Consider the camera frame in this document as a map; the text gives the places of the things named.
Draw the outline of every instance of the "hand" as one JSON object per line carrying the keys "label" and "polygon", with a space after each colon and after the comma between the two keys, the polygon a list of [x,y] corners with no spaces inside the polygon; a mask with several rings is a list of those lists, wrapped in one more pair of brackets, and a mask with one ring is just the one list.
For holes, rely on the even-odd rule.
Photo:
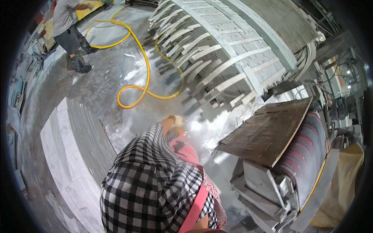
{"label": "hand", "polygon": [[172,119],[174,121],[171,128],[181,128],[184,125],[184,119],[179,115],[169,114],[166,116],[166,119]]}
{"label": "hand", "polygon": [[88,3],[88,8],[92,10],[94,8],[94,5],[92,3]]}

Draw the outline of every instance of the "pink strap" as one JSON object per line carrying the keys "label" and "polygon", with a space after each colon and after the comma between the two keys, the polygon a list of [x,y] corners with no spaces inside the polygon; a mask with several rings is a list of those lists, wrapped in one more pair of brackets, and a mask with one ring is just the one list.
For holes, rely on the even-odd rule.
{"label": "pink strap", "polygon": [[185,233],[194,227],[195,223],[200,217],[202,208],[204,207],[206,203],[206,198],[208,194],[209,192],[206,190],[206,188],[201,186],[197,196],[195,197],[192,208],[190,209],[188,216],[186,217],[183,224],[181,225],[178,233]]}

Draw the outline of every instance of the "gray t-shirt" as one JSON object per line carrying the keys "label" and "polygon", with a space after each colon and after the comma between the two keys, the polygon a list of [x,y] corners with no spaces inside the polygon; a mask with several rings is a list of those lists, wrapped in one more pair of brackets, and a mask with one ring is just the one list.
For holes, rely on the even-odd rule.
{"label": "gray t-shirt", "polygon": [[53,36],[56,37],[66,31],[73,23],[72,13],[81,0],[57,0],[53,13]]}

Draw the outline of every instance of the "yellow hose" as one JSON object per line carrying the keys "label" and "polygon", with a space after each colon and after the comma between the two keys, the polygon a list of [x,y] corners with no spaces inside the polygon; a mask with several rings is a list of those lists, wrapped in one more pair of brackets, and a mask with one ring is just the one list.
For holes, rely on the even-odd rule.
{"label": "yellow hose", "polygon": [[[127,85],[127,86],[123,87],[122,89],[120,89],[120,91],[118,92],[118,95],[117,95],[117,102],[118,102],[119,106],[121,106],[121,107],[124,108],[124,109],[130,109],[130,108],[133,108],[133,107],[135,107],[136,105],[138,105],[138,104],[140,103],[140,101],[144,98],[144,95],[145,95],[146,93],[148,93],[149,95],[151,95],[151,96],[153,96],[153,97],[155,97],[155,98],[157,98],[157,99],[162,99],[162,100],[168,100],[168,99],[171,99],[171,98],[173,98],[173,97],[179,95],[180,92],[181,92],[182,89],[183,89],[183,86],[184,86],[184,78],[182,79],[181,86],[180,86],[179,90],[178,90],[176,93],[174,93],[173,95],[170,95],[170,96],[159,96],[159,95],[156,95],[156,94],[151,93],[150,91],[148,91],[149,82],[150,82],[150,67],[149,67],[148,57],[146,56],[143,47],[141,46],[139,40],[137,39],[135,33],[132,31],[132,29],[130,28],[130,26],[126,25],[125,23],[123,23],[123,22],[121,22],[121,21],[113,20],[114,17],[116,16],[116,14],[118,14],[118,13],[119,13],[121,10],[123,10],[123,9],[124,9],[124,8],[120,9],[119,11],[117,11],[117,12],[113,15],[113,17],[110,19],[110,21],[108,21],[108,20],[95,20],[94,22],[110,22],[110,23],[115,24],[115,25],[125,26],[125,27],[127,27],[128,31],[129,31],[128,34],[127,34],[123,39],[121,39],[120,41],[118,41],[118,42],[115,43],[115,44],[111,44],[111,45],[108,45],[108,46],[95,46],[95,45],[91,45],[91,46],[94,47],[94,48],[110,48],[110,47],[116,46],[117,44],[122,43],[124,40],[127,39],[127,37],[129,37],[130,34],[132,34],[132,36],[134,37],[135,41],[136,41],[137,44],[139,45],[139,47],[140,47],[140,49],[141,49],[141,51],[142,51],[142,54],[144,55],[145,62],[146,62],[147,73],[148,73],[145,88],[140,87],[140,86],[136,86],[136,85]],[[84,35],[85,37],[87,37],[87,34],[88,34],[88,32],[89,32],[89,30],[90,30],[91,28],[92,28],[92,25],[89,26],[87,32],[86,32],[85,35]],[[159,50],[158,45],[157,45],[158,38],[156,39],[155,46],[156,46],[156,50],[157,50],[157,52],[160,53],[160,50]],[[160,55],[161,55],[163,58],[165,58],[167,61],[170,60],[170,59],[169,59],[168,57],[166,57],[164,54],[160,53]],[[132,105],[130,105],[130,106],[125,106],[125,105],[121,104],[120,99],[119,99],[119,96],[120,96],[120,94],[122,93],[122,91],[124,91],[124,90],[127,89],[127,88],[136,88],[136,89],[142,90],[142,94],[141,94],[140,98],[139,98],[139,99],[138,99],[134,104],[132,104]]]}

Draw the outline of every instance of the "checkered shirt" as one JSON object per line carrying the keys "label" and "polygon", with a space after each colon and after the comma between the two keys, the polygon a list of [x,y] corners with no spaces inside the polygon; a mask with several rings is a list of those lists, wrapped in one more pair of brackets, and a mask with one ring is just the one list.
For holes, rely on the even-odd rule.
{"label": "checkered shirt", "polygon": [[[178,136],[171,131],[167,140]],[[179,231],[203,181],[200,170],[179,160],[160,123],[137,135],[116,157],[101,186],[101,218],[107,233]],[[217,227],[208,194],[199,219]]]}

